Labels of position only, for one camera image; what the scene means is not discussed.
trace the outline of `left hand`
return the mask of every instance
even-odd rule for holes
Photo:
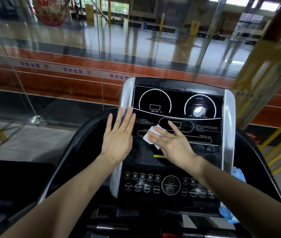
[[[128,108],[127,114],[121,124],[122,115],[123,108],[120,107],[119,111],[117,112],[117,117],[113,129],[113,115],[110,114],[108,116],[101,151],[101,155],[110,158],[117,164],[122,162],[132,149],[132,130],[136,117],[136,114],[133,114],[132,107]]]

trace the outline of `glass wall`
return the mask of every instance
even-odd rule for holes
[[[135,76],[231,88],[280,8],[281,0],[0,0],[0,115],[79,127],[116,107]]]

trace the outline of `wipe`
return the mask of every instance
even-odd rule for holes
[[[156,130],[154,130],[154,127],[153,127],[153,126],[150,127],[150,129],[149,129],[148,131],[152,131],[152,132],[155,133],[155,134],[162,135],[162,134],[158,133]],[[149,144],[153,144],[151,141],[148,140],[148,133],[146,133],[146,134],[144,135],[143,140],[145,140],[145,141],[146,141],[147,143],[149,143]]]

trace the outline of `shiny floor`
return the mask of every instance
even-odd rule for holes
[[[76,131],[76,129],[69,128],[45,128],[3,122],[0,123],[0,127],[4,128],[4,133],[10,137],[6,143],[0,145],[0,160],[47,162],[52,164],[58,162],[59,157]],[[271,148],[268,146],[263,152],[266,153]],[[281,189],[281,172],[275,175],[275,179]],[[226,227],[229,226],[227,222],[221,220],[219,223]]]
[[[204,38],[72,20],[60,27],[0,20],[0,45],[70,56],[193,72]],[[211,40],[199,73],[235,78],[252,45]]]

